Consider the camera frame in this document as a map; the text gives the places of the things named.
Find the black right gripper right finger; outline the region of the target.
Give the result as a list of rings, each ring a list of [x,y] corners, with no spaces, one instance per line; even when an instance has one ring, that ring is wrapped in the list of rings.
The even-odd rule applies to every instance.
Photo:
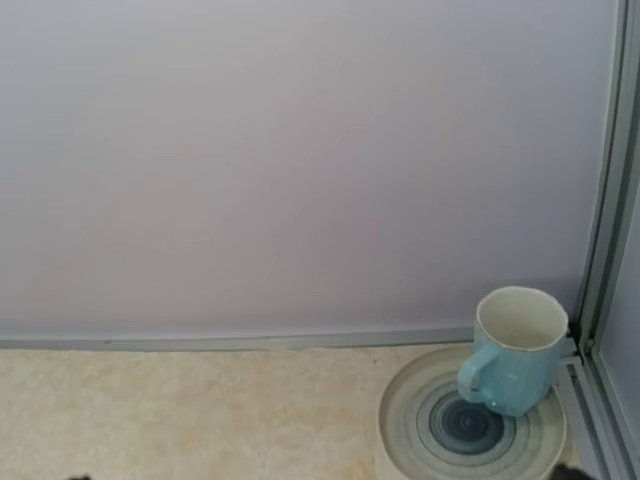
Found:
[[[589,475],[582,469],[559,463],[552,469],[549,480],[589,480]]]

